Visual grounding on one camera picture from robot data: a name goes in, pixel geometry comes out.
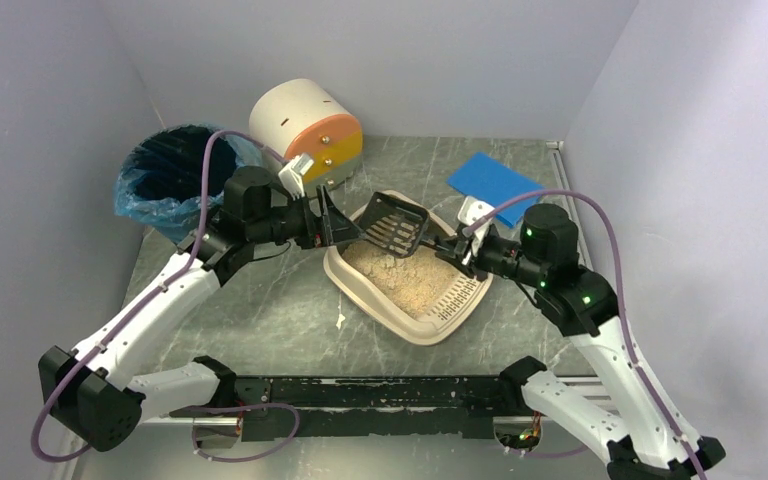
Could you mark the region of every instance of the blue trash bag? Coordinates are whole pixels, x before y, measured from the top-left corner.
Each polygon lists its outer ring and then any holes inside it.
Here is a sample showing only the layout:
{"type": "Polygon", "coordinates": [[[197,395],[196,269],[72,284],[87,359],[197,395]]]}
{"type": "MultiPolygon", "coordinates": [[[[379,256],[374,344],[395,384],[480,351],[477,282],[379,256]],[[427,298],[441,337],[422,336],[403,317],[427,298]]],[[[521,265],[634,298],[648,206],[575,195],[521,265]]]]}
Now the blue trash bag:
{"type": "MultiPolygon", "coordinates": [[[[154,227],[174,243],[198,226],[204,147],[217,127],[182,125],[143,140],[125,159],[113,187],[113,210],[154,227]]],[[[236,136],[210,154],[208,208],[222,204],[225,181],[244,165],[262,165],[260,149],[236,136]]]]}

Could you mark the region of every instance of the blue mat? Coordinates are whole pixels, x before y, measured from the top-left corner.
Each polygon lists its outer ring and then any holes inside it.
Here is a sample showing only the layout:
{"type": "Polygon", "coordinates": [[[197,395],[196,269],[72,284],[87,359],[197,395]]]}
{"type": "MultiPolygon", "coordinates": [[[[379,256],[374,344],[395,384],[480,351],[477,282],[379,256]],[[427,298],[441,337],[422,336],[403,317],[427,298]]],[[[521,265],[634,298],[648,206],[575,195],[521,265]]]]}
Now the blue mat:
{"type": "MultiPolygon", "coordinates": [[[[520,175],[484,153],[476,153],[449,177],[449,185],[464,195],[497,207],[511,198],[544,187],[520,175]]],[[[513,227],[522,218],[525,209],[537,203],[537,197],[520,202],[496,216],[502,223],[513,227]]]]}

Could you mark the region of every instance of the litter box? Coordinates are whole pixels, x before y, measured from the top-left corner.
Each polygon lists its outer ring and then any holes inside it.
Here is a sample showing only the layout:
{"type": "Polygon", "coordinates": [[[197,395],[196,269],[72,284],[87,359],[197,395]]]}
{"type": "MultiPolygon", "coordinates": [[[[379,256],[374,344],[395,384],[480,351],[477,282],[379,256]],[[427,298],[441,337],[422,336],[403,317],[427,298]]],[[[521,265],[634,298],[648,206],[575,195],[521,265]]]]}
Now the litter box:
{"type": "MultiPolygon", "coordinates": [[[[417,204],[392,190],[382,193],[417,204]]],[[[350,218],[357,220],[365,208],[362,207],[350,218]]],[[[439,229],[446,236],[455,234],[455,230],[434,213],[429,212],[429,218],[429,229],[439,229]]],[[[458,272],[425,313],[413,318],[387,298],[366,276],[346,262],[342,256],[345,248],[328,248],[323,261],[325,274],[364,312],[396,335],[416,345],[434,345],[451,335],[478,306],[493,281],[492,275],[479,282],[458,272]]]]}

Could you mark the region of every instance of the gray wall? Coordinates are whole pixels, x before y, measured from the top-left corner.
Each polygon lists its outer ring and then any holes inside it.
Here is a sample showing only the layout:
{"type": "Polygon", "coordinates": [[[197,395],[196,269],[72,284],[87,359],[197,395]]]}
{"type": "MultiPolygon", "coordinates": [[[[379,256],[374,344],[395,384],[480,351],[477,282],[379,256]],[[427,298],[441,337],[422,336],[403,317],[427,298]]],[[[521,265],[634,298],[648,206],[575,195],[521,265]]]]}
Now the gray wall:
{"type": "Polygon", "coordinates": [[[711,478],[768,479],[768,1],[641,3],[565,159],[616,222],[652,366],[726,446],[711,478]]]}
{"type": "Polygon", "coordinates": [[[95,2],[0,1],[0,479],[48,475],[28,446],[36,362],[118,310],[140,228],[113,217],[112,184],[158,126],[95,2]]]}
{"type": "Polygon", "coordinates": [[[636,0],[103,0],[168,124],[309,77],[368,133],[560,139],[636,0]]]}

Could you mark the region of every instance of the tabletop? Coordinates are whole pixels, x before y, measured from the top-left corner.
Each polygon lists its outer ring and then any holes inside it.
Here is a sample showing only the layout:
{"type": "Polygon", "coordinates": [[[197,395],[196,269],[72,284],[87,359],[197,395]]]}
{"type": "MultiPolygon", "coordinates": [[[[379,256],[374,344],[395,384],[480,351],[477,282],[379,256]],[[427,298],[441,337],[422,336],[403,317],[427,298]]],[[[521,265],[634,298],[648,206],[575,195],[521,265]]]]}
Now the tabletop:
{"type": "MultiPolygon", "coordinates": [[[[373,192],[397,190],[454,226],[464,197],[446,179],[476,152],[547,188],[561,187],[543,141],[367,136],[360,166],[332,195],[351,214],[373,192]]],[[[508,238],[517,232],[497,225],[508,238]]],[[[144,237],[126,301],[149,284],[174,250],[155,231],[144,237]]],[[[513,282],[494,281],[458,330],[424,347],[408,343],[354,305],[325,275],[323,255],[324,249],[293,247],[247,265],[160,342],[140,373],[208,354],[240,375],[498,374],[526,355],[557,375],[593,374],[513,282]],[[338,325],[340,315],[345,319],[338,325]]]]}

